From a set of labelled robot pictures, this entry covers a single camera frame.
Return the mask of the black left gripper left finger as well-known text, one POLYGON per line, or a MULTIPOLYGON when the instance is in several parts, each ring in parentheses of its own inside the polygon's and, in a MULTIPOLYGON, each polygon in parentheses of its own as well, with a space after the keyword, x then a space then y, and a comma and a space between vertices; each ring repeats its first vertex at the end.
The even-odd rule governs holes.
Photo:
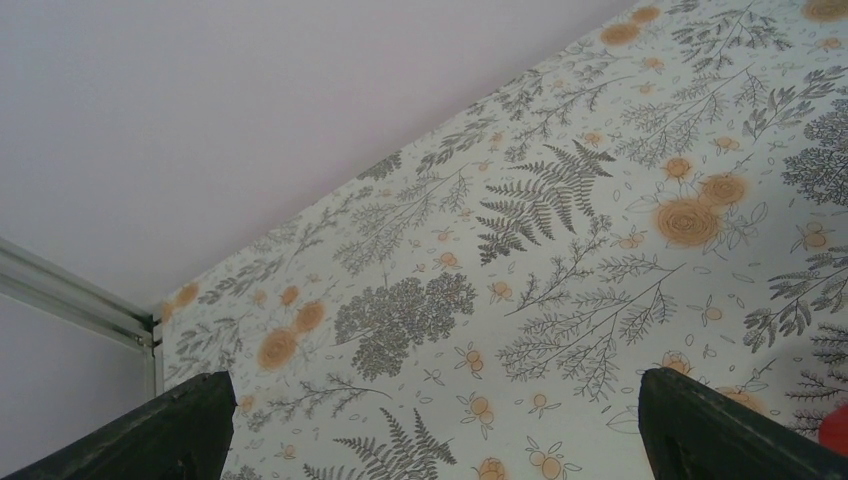
POLYGON ((230 374, 198 374, 8 479, 219 479, 234 433, 230 374))

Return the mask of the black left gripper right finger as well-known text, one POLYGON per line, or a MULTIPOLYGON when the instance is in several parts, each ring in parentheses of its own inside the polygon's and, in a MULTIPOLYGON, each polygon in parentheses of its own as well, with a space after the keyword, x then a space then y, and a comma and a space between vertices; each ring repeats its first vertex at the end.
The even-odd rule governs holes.
POLYGON ((671 368, 647 370, 638 428, 655 479, 845 479, 847 457, 671 368))

